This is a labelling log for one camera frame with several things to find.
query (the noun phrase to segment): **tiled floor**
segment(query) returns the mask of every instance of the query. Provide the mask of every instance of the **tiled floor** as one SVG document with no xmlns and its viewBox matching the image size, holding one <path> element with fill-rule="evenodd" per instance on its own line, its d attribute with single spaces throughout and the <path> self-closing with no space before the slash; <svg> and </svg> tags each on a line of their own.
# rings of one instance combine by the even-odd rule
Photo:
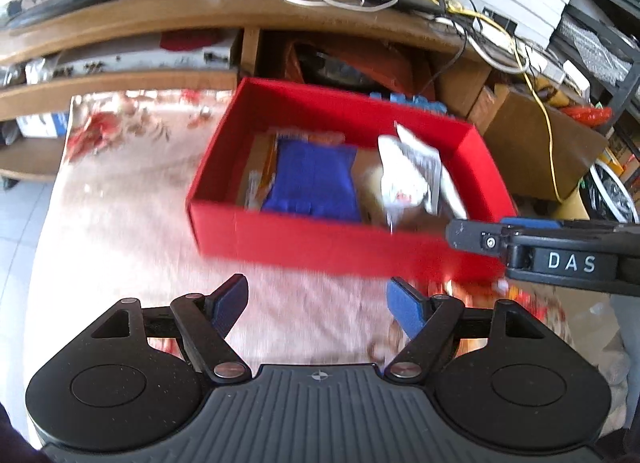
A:
<svg viewBox="0 0 640 463">
<path fill-rule="evenodd" d="M 0 402 L 27 433 L 22 337 L 31 266 L 49 208 L 52 183 L 20 182 L 0 191 Z"/>
</svg>

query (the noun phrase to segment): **gray ribbed surface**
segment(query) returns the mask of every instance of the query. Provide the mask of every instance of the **gray ribbed surface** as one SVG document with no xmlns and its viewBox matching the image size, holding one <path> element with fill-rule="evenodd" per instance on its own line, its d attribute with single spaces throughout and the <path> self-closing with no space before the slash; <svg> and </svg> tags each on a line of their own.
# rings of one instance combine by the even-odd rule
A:
<svg viewBox="0 0 640 463">
<path fill-rule="evenodd" d="M 318 381 L 312 374 L 327 374 Z M 506 463 L 453 432 L 426 395 L 370 366 L 264 366 L 252 382 L 215 390 L 201 413 L 156 445 L 114 455 L 47 446 L 56 463 Z M 597 462 L 588 449 L 545 458 Z"/>
</svg>

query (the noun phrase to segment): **red cardboard box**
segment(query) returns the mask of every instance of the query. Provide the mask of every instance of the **red cardboard box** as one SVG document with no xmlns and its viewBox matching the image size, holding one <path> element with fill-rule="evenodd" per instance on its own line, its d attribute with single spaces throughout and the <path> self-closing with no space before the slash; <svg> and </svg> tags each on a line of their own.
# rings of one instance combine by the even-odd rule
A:
<svg viewBox="0 0 640 463">
<path fill-rule="evenodd" d="M 375 149 L 380 135 L 406 126 L 440 151 L 471 219 L 515 215 L 511 198 L 475 127 L 408 106 L 309 85 L 246 78 L 236 91 L 191 185 L 186 205 L 202 255 L 410 281 L 488 281 L 496 260 L 450 249 L 444 237 L 390 234 L 382 228 L 236 205 L 256 133 L 270 128 L 342 132 L 346 143 Z"/>
</svg>

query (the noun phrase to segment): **screw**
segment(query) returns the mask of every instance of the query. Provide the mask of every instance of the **screw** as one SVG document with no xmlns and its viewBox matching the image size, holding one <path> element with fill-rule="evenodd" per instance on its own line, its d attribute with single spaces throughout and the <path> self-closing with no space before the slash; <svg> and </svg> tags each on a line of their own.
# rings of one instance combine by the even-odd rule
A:
<svg viewBox="0 0 640 463">
<path fill-rule="evenodd" d="M 239 362 L 223 362 L 213 368 L 216 376 L 224 379 L 238 378 L 244 375 L 244 366 Z"/>
<path fill-rule="evenodd" d="M 422 368 L 413 362 L 396 362 L 389 368 L 389 371 L 396 378 L 409 379 L 419 376 Z"/>
</svg>

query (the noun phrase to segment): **crosshair logo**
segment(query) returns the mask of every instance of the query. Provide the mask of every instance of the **crosshair logo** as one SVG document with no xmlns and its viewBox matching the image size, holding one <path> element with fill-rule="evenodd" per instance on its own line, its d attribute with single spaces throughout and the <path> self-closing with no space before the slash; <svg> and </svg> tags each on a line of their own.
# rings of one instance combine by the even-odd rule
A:
<svg viewBox="0 0 640 463">
<path fill-rule="evenodd" d="M 316 382 L 322 382 L 323 380 L 326 380 L 330 376 L 331 375 L 325 373 L 323 370 L 318 369 L 315 373 L 311 375 L 311 378 L 313 378 Z"/>
</svg>

